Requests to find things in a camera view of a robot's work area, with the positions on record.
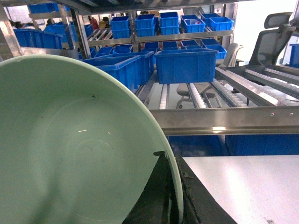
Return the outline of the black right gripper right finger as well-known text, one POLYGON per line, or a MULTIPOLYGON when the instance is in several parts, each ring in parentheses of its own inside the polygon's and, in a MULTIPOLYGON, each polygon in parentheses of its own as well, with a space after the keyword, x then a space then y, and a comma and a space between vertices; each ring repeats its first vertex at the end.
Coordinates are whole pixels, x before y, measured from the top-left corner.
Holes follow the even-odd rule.
POLYGON ((176 156, 184 199, 184 224, 235 224, 181 155, 176 156))

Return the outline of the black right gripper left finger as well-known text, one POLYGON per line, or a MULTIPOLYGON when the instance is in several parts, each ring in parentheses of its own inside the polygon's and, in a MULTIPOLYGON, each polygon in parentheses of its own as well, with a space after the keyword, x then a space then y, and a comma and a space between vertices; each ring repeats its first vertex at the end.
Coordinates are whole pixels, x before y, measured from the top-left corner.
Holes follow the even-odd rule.
POLYGON ((158 157, 154 169, 136 204, 124 224, 178 224, 176 202, 170 166, 164 151, 153 153, 158 157))

